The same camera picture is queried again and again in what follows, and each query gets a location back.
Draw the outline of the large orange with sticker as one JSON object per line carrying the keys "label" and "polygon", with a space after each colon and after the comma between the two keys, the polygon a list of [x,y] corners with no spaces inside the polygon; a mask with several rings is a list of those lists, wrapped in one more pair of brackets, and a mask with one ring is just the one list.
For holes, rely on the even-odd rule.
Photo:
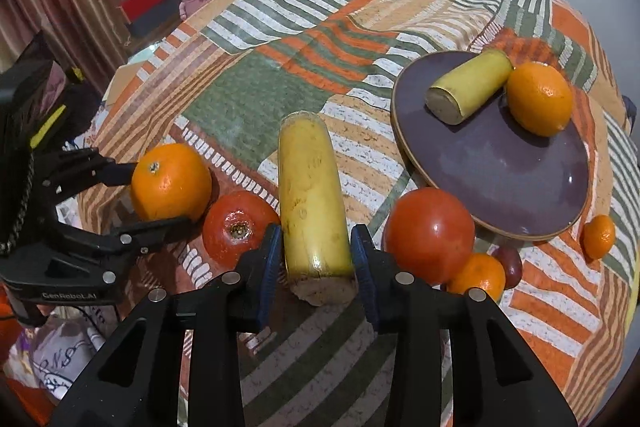
{"label": "large orange with sticker", "polygon": [[131,202],[143,221],[203,216],[213,182],[205,161],[192,147],[163,144],[146,153],[134,168]]}

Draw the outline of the red tomato with stem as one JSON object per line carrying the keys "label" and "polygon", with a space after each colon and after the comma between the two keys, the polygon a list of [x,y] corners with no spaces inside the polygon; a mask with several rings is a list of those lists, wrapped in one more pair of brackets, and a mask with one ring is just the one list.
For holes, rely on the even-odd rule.
{"label": "red tomato with stem", "polygon": [[245,251],[262,243],[268,225],[278,225],[273,208],[256,194],[241,190],[220,196],[204,221],[206,253],[224,271],[233,270]]}

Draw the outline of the smooth red tomato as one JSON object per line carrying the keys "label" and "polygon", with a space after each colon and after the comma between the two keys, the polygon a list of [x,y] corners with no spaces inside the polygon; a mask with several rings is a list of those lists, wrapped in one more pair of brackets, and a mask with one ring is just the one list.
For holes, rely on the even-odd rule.
{"label": "smooth red tomato", "polygon": [[457,197],[434,187],[402,195],[388,216],[383,251],[425,283],[450,281],[469,260],[475,223]]}

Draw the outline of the long yellow banana piece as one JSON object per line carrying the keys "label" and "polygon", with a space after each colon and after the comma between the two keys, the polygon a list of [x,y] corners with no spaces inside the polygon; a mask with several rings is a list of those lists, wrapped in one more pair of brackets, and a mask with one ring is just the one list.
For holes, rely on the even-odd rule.
{"label": "long yellow banana piece", "polygon": [[315,307],[350,303],[357,285],[340,177],[318,115],[297,112],[282,120],[278,177],[288,287]]}

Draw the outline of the small mandarin near tomato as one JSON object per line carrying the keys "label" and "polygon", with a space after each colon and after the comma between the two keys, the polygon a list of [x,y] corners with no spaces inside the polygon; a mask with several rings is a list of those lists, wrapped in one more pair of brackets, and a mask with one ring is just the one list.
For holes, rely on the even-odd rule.
{"label": "small mandarin near tomato", "polygon": [[506,289],[506,272],[502,264],[484,253],[474,253],[458,274],[446,284],[446,291],[463,295],[471,288],[480,288],[498,303]]}

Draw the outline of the dark red plum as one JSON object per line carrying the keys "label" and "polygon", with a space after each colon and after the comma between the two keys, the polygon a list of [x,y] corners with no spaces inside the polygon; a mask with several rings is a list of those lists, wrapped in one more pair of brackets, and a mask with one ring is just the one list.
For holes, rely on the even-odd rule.
{"label": "dark red plum", "polygon": [[503,267],[506,283],[504,288],[512,289],[521,282],[523,275],[523,265],[520,254],[512,246],[499,246],[492,254]]}

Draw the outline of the small mandarin by plate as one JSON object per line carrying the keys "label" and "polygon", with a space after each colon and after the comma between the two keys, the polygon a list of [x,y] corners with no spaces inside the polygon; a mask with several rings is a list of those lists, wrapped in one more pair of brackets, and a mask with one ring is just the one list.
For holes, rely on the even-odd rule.
{"label": "small mandarin by plate", "polygon": [[590,260],[607,255],[615,244],[616,228],[607,215],[597,215],[582,228],[582,251]]}

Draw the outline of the red box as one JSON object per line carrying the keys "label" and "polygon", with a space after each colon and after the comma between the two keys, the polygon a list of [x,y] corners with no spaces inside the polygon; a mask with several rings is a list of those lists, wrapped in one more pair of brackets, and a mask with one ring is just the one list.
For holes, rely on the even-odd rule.
{"label": "red box", "polygon": [[180,0],[124,0],[119,9],[132,38],[141,39],[179,17]]}

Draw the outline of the dark purple round plate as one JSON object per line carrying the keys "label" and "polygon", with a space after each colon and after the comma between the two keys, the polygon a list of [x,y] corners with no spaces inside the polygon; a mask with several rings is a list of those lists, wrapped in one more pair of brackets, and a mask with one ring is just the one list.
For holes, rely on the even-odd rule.
{"label": "dark purple round plate", "polygon": [[402,153],[431,186],[454,195],[482,227],[544,241],[572,227],[588,202],[588,152],[577,127],[552,138],[526,131],[494,94],[462,124],[426,107],[426,90],[472,60],[468,51],[427,54],[399,74],[390,116]]}

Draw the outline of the striped patchwork bedspread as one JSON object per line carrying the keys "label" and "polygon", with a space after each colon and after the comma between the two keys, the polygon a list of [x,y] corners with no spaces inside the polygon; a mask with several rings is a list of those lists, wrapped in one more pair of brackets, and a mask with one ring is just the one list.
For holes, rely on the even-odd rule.
{"label": "striped patchwork bedspread", "polygon": [[[500,307],[547,367],[579,424],[599,408],[623,361],[639,277],[638,148],[612,67],[564,0],[212,0],[143,63],[92,145],[135,161],[186,142],[220,193],[252,192],[278,211],[278,133],[299,110],[330,132],[347,223],[377,244],[398,197],[421,181],[390,120],[401,71],[430,52],[504,49],[544,62],[576,89],[588,204],[576,225],[520,250],[524,277]],[[616,243],[588,263],[582,227],[608,215]],[[315,308],[286,284],[271,327],[240,335],[247,426],[382,426],[395,339],[378,337],[360,303]]]}

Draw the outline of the orange on plate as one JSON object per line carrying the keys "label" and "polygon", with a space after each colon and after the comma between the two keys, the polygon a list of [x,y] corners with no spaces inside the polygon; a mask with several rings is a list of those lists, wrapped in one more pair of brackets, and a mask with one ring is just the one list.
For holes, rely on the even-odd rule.
{"label": "orange on plate", "polygon": [[506,103],[525,130],[551,138],[570,122],[574,98],[570,84],[554,67],[528,62],[516,66],[506,80]]}

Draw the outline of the short yellow banana piece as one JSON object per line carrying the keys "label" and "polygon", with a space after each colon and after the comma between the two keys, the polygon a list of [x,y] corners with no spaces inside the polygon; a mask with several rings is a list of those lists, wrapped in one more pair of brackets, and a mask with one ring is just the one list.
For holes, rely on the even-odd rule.
{"label": "short yellow banana piece", "polygon": [[502,88],[512,69],[510,58],[500,50],[475,54],[427,89],[425,105],[444,124],[462,124]]}

